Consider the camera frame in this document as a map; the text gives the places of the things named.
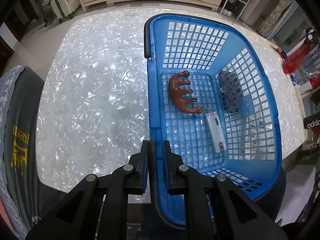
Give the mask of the blue plastic basket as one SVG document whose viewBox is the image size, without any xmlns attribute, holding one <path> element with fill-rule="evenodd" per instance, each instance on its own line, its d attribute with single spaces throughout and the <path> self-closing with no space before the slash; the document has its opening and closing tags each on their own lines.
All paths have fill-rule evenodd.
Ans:
<svg viewBox="0 0 320 240">
<path fill-rule="evenodd" d="M 144 26 L 147 60 L 149 128 L 155 142 L 159 215 L 184 227 L 184 200 L 168 194 L 164 142 L 201 174 L 224 174 L 251 198 L 272 189 L 281 166 L 281 135 L 276 100 L 262 64 L 248 39 L 230 25 L 205 18 L 159 14 Z M 169 79 L 187 70 L 192 89 L 188 106 L 201 114 L 185 114 L 172 103 Z M 216 153 L 206 109 L 217 112 L 226 150 Z"/>
</svg>

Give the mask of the white USB dongle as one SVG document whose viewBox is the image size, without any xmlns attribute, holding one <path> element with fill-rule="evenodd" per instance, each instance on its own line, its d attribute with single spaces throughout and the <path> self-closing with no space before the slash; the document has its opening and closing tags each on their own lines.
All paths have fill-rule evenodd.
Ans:
<svg viewBox="0 0 320 240">
<path fill-rule="evenodd" d="M 222 125 L 217 112 L 214 112 L 211 108 L 206 109 L 206 120 L 209 126 L 211 139 L 213 142 L 214 150 L 216 153 L 221 153 L 226 150 L 226 142 Z"/>
</svg>

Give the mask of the brown wooden massage comb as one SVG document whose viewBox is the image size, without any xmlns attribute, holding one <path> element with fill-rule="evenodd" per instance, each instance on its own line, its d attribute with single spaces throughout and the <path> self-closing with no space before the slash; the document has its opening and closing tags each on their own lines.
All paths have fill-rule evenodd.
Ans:
<svg viewBox="0 0 320 240">
<path fill-rule="evenodd" d="M 190 103 L 197 102 L 197 99 L 184 97 L 187 94 L 192 94 L 193 90 L 183 89 L 182 86 L 190 85 L 191 82 L 189 80 L 180 80 L 180 78 L 186 78 L 189 76 L 190 76 L 190 73 L 187 70 L 173 75 L 169 79 L 169 84 L 168 84 L 169 95 L 171 97 L 171 100 L 174 106 L 182 113 L 201 114 L 203 111 L 201 106 L 196 106 L 193 108 L 188 106 Z"/>
</svg>

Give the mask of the red plastic basket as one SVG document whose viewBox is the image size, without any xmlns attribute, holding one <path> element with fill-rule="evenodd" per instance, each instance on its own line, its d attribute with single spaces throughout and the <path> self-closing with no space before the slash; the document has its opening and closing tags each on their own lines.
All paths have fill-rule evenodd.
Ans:
<svg viewBox="0 0 320 240">
<path fill-rule="evenodd" d="M 282 68 L 285 74 L 292 74 L 299 67 L 304 57 L 310 51 L 310 39 L 306 37 L 302 45 L 283 61 Z"/>
</svg>

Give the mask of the white green suitcase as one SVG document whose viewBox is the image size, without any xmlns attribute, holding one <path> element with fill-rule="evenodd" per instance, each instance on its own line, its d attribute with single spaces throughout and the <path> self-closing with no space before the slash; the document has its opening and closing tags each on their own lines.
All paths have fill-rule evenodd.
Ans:
<svg viewBox="0 0 320 240">
<path fill-rule="evenodd" d="M 65 19 L 73 19 L 75 11 L 80 7 L 80 0 L 50 0 L 48 3 L 61 24 Z"/>
</svg>

